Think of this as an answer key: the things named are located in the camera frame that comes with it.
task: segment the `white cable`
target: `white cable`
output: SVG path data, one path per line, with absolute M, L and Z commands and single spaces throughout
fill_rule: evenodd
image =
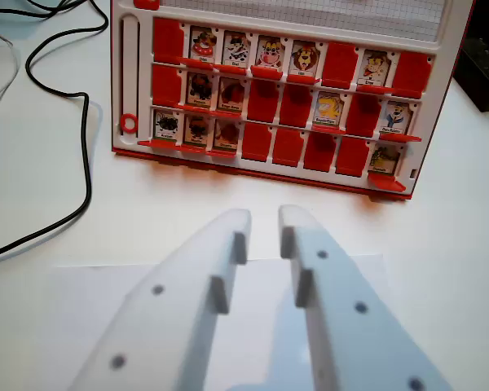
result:
M 6 83 L 6 85 L 0 89 L 0 101 L 1 101 L 2 98 L 3 98 L 3 95 L 6 93 L 7 89 L 9 88 L 9 86 L 15 80 L 16 75 L 18 74 L 18 71 L 20 70 L 20 59 L 19 59 L 18 55 L 16 55 L 15 50 L 13 49 L 12 42 L 9 41 L 7 38 L 3 37 L 2 35 L 0 35 L 0 39 L 2 41 L 4 41 L 9 46 L 9 49 L 11 50 L 11 55 L 13 56 L 13 60 L 15 61 L 15 74 L 10 79 L 10 81 L 8 81 Z

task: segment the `black cable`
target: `black cable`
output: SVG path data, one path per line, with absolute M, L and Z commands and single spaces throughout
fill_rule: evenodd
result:
M 51 11 L 51 14 L 56 14 L 60 11 L 63 11 L 64 9 L 70 9 L 69 6 L 73 5 L 74 7 L 77 7 L 78 5 L 82 4 L 85 0 L 75 0 L 74 2 L 70 2 L 67 5 L 65 3 L 67 0 L 62 0 L 57 7 Z M 92 197 L 92 182 L 90 180 L 90 168 L 89 168 L 89 156 L 87 154 L 87 140 L 86 140 L 86 126 L 87 126 L 87 113 L 89 111 L 89 95 L 86 92 L 64 92 L 64 91 L 59 91 L 54 88 L 50 88 L 49 86 L 44 85 L 41 83 L 31 72 L 31 63 L 33 62 L 34 57 L 44 48 L 46 47 L 49 43 L 53 42 L 54 40 L 60 38 L 60 37 L 65 37 L 67 35 L 71 34 L 76 34 L 76 33 L 93 33 L 93 32 L 103 32 L 107 27 L 108 27 L 108 17 L 104 14 L 103 11 L 96 5 L 94 0 L 89 0 L 90 4 L 92 7 L 98 12 L 103 18 L 104 22 L 100 26 L 97 27 L 89 27 L 89 28 L 83 28 L 83 29 L 72 29 L 68 31 L 63 31 L 62 33 L 57 33 L 49 38 L 47 38 L 44 42 L 42 42 L 36 49 L 34 49 L 33 53 L 29 55 L 27 58 L 27 61 L 25 62 L 25 71 L 27 72 L 27 75 L 29 78 L 36 84 L 38 87 L 42 88 L 43 90 L 49 92 L 50 94 L 54 94 L 57 96 L 61 96 L 64 98 L 80 98 L 83 97 L 83 109 L 81 111 L 81 157 L 83 159 L 83 170 L 85 174 L 85 181 L 86 181 L 86 195 L 85 199 L 81 203 L 81 205 L 72 213 L 70 213 L 68 216 L 62 218 L 61 220 L 46 226 L 45 228 L 42 228 L 41 230 L 37 232 L 33 232 L 30 235 L 24 236 L 21 239 L 18 239 L 7 246 L 4 246 L 0 248 L 0 254 L 3 254 L 7 251 L 12 250 L 15 247 L 20 246 L 21 244 L 24 244 L 26 242 L 29 242 L 30 240 L 36 239 L 39 236 L 42 236 L 48 232 L 53 231 L 54 229 L 58 228 L 59 226 L 62 226 L 63 224 L 66 224 L 67 222 L 72 221 L 74 218 L 79 217 L 83 212 L 86 211 L 86 209 L 89 207 L 90 204 L 90 199 Z M 0 10 L 0 13 L 8 13 L 8 14 L 17 14 L 17 15 L 25 15 L 23 11 L 18 11 L 18 10 L 6 10 L 5 12 L 3 10 Z

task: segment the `screw hole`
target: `screw hole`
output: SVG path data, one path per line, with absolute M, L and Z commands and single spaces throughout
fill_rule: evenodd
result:
M 163 285 L 156 285 L 152 288 L 153 295 L 161 295 L 165 291 L 165 287 Z
M 357 304 L 355 304 L 355 310 L 360 314 L 366 314 L 368 312 L 368 306 L 362 301 L 359 301 Z
M 424 391 L 425 390 L 424 383 L 422 383 L 416 377 L 413 377 L 409 380 L 409 388 L 412 389 L 413 391 Z
M 123 357 L 121 354 L 117 354 L 111 360 L 111 368 L 113 370 L 120 369 L 121 367 L 125 366 L 125 363 L 125 357 Z

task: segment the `red plastic base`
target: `red plastic base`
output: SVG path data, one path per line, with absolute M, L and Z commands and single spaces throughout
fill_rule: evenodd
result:
M 186 165 L 187 167 L 191 167 L 193 169 L 212 169 L 225 174 L 251 175 L 254 177 L 274 179 L 283 182 L 291 182 L 299 185 L 309 185 L 309 186 L 323 187 L 326 189 L 349 191 L 352 193 L 364 194 L 366 196 L 372 196 L 376 198 L 385 198 L 388 200 L 410 200 L 412 198 L 411 194 L 406 194 L 406 195 L 395 194 L 395 193 L 388 193 L 386 191 L 378 191 L 378 190 L 363 189 L 360 187 L 337 185 L 335 183 L 312 181 L 310 179 L 304 179 L 304 178 L 286 177 L 284 175 L 269 174 L 260 171 L 252 171 L 251 169 L 236 169 L 234 167 L 226 167 L 224 165 L 213 165 L 211 163 L 202 163 L 199 161 L 184 160 L 175 157 L 158 156 L 150 153 L 126 151 L 124 149 L 119 149 L 119 148 L 113 148 L 112 151 L 123 156 L 157 160 L 163 164 L 170 164 L 170 165 L 182 164 L 182 165 Z

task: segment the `character card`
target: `character card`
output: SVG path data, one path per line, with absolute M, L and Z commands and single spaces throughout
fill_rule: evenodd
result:
M 259 37 L 258 54 L 255 64 L 258 67 L 272 68 L 282 72 L 284 59 L 284 46 L 280 43 L 280 38 Z
M 314 42 L 294 41 L 288 73 L 314 77 L 319 55 Z
M 229 77 L 219 79 L 218 108 L 229 112 L 241 112 L 245 99 L 245 88 L 240 80 Z
M 190 58 L 213 63 L 217 38 L 208 27 L 192 26 L 190 29 Z
M 237 150 L 239 128 L 233 121 L 215 121 L 214 149 L 234 152 Z
M 399 147 L 389 144 L 377 144 L 369 162 L 368 171 L 393 174 L 397 168 L 399 157 Z
M 212 81 L 204 73 L 188 73 L 187 104 L 210 108 Z
M 250 41 L 244 33 L 225 32 L 222 46 L 222 63 L 239 68 L 247 68 L 250 53 Z
M 385 51 L 365 51 L 360 65 L 358 84 L 383 86 L 390 71 L 391 60 Z
M 344 102 L 339 94 L 319 92 L 313 122 L 318 125 L 339 125 Z
M 406 134 L 412 115 L 409 103 L 389 101 L 385 107 L 381 133 Z
M 154 138 L 176 141 L 178 118 L 172 112 L 154 111 Z
M 185 115 L 185 135 L 183 142 L 195 147 L 206 147 L 209 134 L 209 119 L 203 116 Z

